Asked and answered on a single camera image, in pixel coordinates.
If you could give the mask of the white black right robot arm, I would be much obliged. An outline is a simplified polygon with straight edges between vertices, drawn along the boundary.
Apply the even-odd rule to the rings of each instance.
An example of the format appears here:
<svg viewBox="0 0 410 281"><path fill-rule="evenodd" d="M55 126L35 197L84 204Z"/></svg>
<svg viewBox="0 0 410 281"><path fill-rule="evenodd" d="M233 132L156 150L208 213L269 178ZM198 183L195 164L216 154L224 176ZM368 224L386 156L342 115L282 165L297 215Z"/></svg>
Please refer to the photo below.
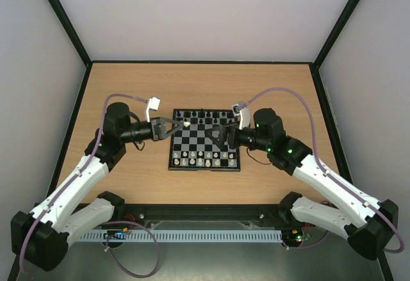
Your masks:
<svg viewBox="0 0 410 281"><path fill-rule="evenodd" d="M332 204L318 204L291 192L278 205L280 219L289 225L300 221L319 226L347 240L362 257L377 259L397 229L398 205L367 195L331 170L311 148L286 135L283 121L273 109L257 110L254 127L243 124L249 112L239 116L238 123L206 129L206 137L218 148L228 145L266 152L273 166L309 184Z"/></svg>

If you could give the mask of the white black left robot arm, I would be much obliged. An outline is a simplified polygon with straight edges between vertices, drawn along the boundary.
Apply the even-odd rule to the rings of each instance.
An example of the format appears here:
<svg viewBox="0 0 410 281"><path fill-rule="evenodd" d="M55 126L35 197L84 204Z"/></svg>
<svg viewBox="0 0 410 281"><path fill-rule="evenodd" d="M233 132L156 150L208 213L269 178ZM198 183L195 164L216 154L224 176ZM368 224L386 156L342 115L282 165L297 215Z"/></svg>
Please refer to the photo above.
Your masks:
<svg viewBox="0 0 410 281"><path fill-rule="evenodd" d="M28 261L51 271L68 249L94 227L119 217L124 199L101 193L91 204L77 210L86 194L107 176L126 153L126 144L164 140L184 124L169 118L147 116L132 122L134 114L123 102L105 104L95 138L70 175L30 212L17 212L11 220L12 251L22 266Z"/></svg>

